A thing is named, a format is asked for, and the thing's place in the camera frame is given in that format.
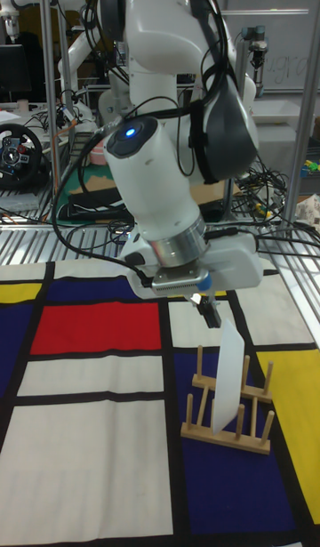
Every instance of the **mondrian pattern mat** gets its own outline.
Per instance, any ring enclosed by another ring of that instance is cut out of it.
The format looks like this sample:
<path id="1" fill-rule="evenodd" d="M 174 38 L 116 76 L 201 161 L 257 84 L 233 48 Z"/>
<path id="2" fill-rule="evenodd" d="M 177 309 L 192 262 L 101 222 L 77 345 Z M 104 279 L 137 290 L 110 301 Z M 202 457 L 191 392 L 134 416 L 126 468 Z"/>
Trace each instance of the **mondrian pattern mat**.
<path id="1" fill-rule="evenodd" d="M 274 362 L 265 456 L 180 437 L 188 393 L 195 411 L 201 398 L 196 348 L 215 376 L 221 330 L 182 299 L 138 299 L 122 273 L 0 269 L 1 547 L 319 546 L 320 354 L 281 278 L 218 294 L 248 383 Z"/>

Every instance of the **steering wheel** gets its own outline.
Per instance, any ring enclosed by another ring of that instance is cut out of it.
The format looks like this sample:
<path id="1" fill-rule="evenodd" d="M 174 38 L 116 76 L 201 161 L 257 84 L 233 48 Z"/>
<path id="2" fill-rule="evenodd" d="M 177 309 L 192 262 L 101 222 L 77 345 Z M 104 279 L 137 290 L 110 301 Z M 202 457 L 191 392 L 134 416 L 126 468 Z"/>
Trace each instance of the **steering wheel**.
<path id="1" fill-rule="evenodd" d="M 0 189 L 22 189 L 35 178 L 42 147 L 36 135 L 20 124 L 0 124 Z"/>

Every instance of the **blue rectangle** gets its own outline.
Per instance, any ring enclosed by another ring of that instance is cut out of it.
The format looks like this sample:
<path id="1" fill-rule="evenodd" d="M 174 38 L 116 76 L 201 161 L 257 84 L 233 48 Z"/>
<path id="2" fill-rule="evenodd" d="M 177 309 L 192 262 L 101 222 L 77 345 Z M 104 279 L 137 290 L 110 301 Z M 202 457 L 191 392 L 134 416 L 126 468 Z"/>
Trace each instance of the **blue rectangle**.
<path id="1" fill-rule="evenodd" d="M 50 302 L 133 300 L 137 296 L 126 278 L 114 280 L 55 280 L 47 294 Z"/>
<path id="2" fill-rule="evenodd" d="M 186 420 L 187 395 L 194 395 L 193 422 L 196 422 L 203 390 L 192 387 L 196 354 L 174 356 L 181 423 Z M 216 376 L 218 355 L 204 354 L 203 375 Z M 248 377 L 248 384 L 253 384 Z M 204 412 L 210 426 L 213 393 Z M 244 433 L 249 434 L 252 402 L 245 404 Z M 258 408 L 257 436 L 264 427 Z M 226 430 L 235 430 L 234 420 Z M 295 529 L 275 454 L 269 456 L 182 439 L 192 533 L 275 532 Z"/>
<path id="3" fill-rule="evenodd" d="M 33 306 L 21 304 L 0 309 L 0 397 L 8 386 L 27 332 Z"/>

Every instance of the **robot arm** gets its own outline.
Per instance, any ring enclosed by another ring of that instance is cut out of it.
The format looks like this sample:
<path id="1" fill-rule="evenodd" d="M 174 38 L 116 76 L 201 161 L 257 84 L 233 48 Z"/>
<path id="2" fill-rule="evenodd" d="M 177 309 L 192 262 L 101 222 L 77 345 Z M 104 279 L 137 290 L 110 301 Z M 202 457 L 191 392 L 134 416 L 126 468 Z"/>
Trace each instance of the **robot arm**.
<path id="1" fill-rule="evenodd" d="M 58 0 L 60 6 L 63 8 L 63 11 L 75 11 L 78 12 L 80 17 L 84 17 L 86 2 L 85 0 Z M 39 5 L 39 0 L 0 0 L 1 10 L 0 17 L 4 18 L 4 24 L 6 27 L 7 35 L 11 38 L 12 42 L 15 43 L 20 34 L 19 29 L 19 14 L 21 10 L 27 9 L 29 7 Z M 57 0 L 51 0 L 51 6 L 53 8 L 59 9 Z M 92 27 L 90 32 L 92 36 L 92 41 L 97 44 L 100 40 L 100 33 L 97 27 Z M 91 52 L 91 47 L 88 43 L 85 33 L 81 33 L 76 41 L 70 46 L 68 50 L 69 66 L 70 66 L 70 76 L 71 76 L 71 85 L 72 90 L 75 92 L 78 90 L 77 83 L 77 70 L 80 65 L 84 62 L 87 56 Z M 64 89 L 64 79 L 62 75 L 62 63 L 60 61 L 58 65 L 61 79 L 61 90 Z"/>
<path id="2" fill-rule="evenodd" d="M 197 307 L 213 327 L 220 324 L 215 291 L 256 286 L 262 268 L 253 236 L 236 230 L 233 236 L 226 231 L 206 233 L 190 196 L 186 176 L 191 171 L 197 182 L 225 180 L 246 169 L 258 147 L 255 125 L 239 98 L 226 57 L 222 20 L 218 31 L 212 28 L 204 18 L 204 2 L 126 0 L 132 105 L 156 100 L 140 107 L 144 114 L 125 119 L 105 140 L 104 149 L 137 223 L 122 258 L 151 280 L 146 288 L 130 272 L 132 288 L 141 298 L 184 295 L 193 303 L 195 295 L 205 293 L 210 303 L 204 307 L 200 298 Z M 224 44 L 221 50 L 218 43 Z M 178 73 L 203 73 L 206 82 L 204 98 L 188 111 L 172 105 L 168 110 L 165 100 L 177 101 Z"/>

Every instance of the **red rectangle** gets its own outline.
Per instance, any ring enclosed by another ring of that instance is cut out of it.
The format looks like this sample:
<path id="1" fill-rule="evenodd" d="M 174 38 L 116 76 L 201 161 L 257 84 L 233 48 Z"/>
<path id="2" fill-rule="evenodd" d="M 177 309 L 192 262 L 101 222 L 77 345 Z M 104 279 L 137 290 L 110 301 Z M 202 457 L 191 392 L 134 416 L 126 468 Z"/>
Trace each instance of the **red rectangle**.
<path id="1" fill-rule="evenodd" d="M 157 303 L 46 306 L 31 354 L 160 350 Z"/>

